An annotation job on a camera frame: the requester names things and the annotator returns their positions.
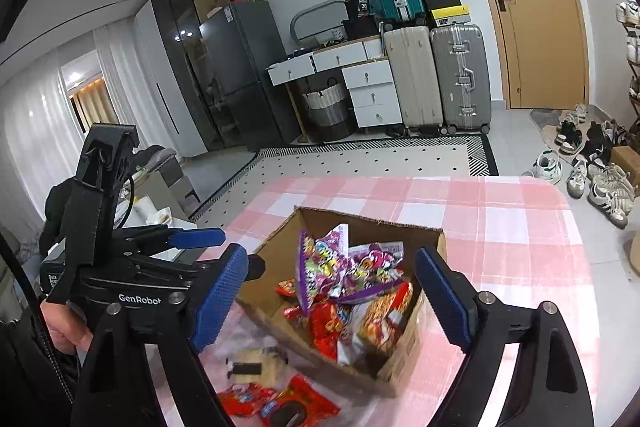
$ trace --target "pink checkered tablecloth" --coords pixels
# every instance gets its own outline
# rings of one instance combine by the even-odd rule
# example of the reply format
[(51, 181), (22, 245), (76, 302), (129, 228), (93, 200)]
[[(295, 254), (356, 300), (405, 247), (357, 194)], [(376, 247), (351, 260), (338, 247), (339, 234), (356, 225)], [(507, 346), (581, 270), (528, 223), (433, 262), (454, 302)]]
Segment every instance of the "pink checkered tablecloth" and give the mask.
[[(591, 270), (572, 211), (554, 186), (530, 177), (283, 179), (247, 205), (226, 228), (226, 243), (207, 250), (203, 259), (219, 256), (228, 243), (255, 251), (295, 206), (443, 229), (449, 266), (464, 273), (478, 291), (491, 291), (503, 302), (523, 307), (555, 302), (572, 334), (595, 405), (600, 334)], [(352, 397), (319, 385), (319, 391), (342, 407), (340, 415), (323, 426), (428, 423), (463, 355), (449, 345), (437, 320), (422, 324), (422, 354), (404, 393), (396, 399)], [(201, 356), (217, 390), (228, 385), (225, 357), (245, 346), (268, 345), (265, 337), (237, 305), (232, 307), (216, 343)], [(516, 354), (517, 346), (505, 349), (483, 426), (497, 423)], [(155, 381), (168, 425), (182, 425), (166, 383), (158, 377)], [(260, 424), (254, 417), (237, 425)]]

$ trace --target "tile floor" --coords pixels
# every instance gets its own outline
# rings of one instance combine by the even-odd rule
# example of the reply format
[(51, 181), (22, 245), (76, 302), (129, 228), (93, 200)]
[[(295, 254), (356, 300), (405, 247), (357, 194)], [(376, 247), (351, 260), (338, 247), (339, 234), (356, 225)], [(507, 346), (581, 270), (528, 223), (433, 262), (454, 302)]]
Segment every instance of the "tile floor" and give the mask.
[[(517, 176), (529, 169), (544, 144), (529, 110), (494, 111), (489, 134), (498, 171)], [(384, 135), (355, 135), (350, 139), (375, 139)], [(191, 160), (185, 167), (194, 188), (204, 201), (223, 182), (253, 157), (236, 148), (213, 152)], [(564, 165), (558, 188), (566, 195), (570, 166)], [(629, 215), (629, 225), (619, 230), (593, 208), (586, 196), (567, 196), (593, 270), (600, 322), (600, 382), (595, 409), (596, 427), (609, 427), (640, 387), (640, 278), (628, 263), (628, 252), (640, 210)]]

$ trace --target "human hand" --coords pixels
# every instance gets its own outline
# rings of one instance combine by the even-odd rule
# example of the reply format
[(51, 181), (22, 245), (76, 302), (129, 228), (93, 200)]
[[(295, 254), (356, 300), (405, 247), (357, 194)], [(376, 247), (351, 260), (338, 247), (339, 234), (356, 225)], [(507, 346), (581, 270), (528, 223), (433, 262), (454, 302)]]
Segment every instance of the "human hand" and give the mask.
[(89, 350), (94, 334), (71, 308), (42, 301), (40, 310), (56, 349), (68, 355), (72, 355), (76, 347)]

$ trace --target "white drawer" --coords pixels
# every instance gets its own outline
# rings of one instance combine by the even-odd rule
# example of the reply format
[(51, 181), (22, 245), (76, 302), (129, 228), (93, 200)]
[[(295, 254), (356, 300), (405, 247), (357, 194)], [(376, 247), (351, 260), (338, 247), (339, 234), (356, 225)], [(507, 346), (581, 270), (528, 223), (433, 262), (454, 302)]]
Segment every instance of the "white drawer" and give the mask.
[(375, 86), (355, 87), (349, 91), (353, 107), (398, 103), (396, 86), (392, 82)]
[(380, 37), (368, 39), (366, 41), (362, 41), (362, 43), (364, 44), (364, 51), (367, 54), (367, 60), (385, 56), (385, 51), (382, 49), (382, 39)]
[(388, 59), (358, 64), (351, 68), (342, 68), (342, 75), (344, 76), (344, 83), (347, 84), (347, 89), (372, 86), (373, 84), (386, 84), (394, 81)]
[(274, 68), (270, 68), (267, 71), (269, 71), (271, 83), (274, 86), (316, 73), (314, 65), (311, 62), (311, 53), (290, 58), (285, 62), (276, 64)]
[(314, 52), (316, 70), (324, 71), (367, 60), (362, 42), (337, 46), (324, 52)]
[(391, 125), (402, 123), (402, 114), (398, 102), (395, 104), (370, 105), (369, 107), (355, 107), (358, 127), (373, 127), (374, 125)]

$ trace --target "curtain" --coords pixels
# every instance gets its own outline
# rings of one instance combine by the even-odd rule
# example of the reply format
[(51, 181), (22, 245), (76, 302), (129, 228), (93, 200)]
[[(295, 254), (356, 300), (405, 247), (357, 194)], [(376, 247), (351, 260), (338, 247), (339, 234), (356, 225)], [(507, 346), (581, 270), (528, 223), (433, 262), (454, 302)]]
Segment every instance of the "curtain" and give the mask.
[(53, 185), (76, 173), (84, 138), (56, 52), (0, 87), (0, 222), (27, 241), (44, 222)]
[(100, 68), (120, 123), (138, 128), (140, 148), (177, 147), (164, 126), (134, 44), (132, 19), (94, 30)]
[(119, 123), (103, 78), (98, 78), (84, 86), (71, 98), (76, 104), (78, 116), (86, 130), (97, 122)]

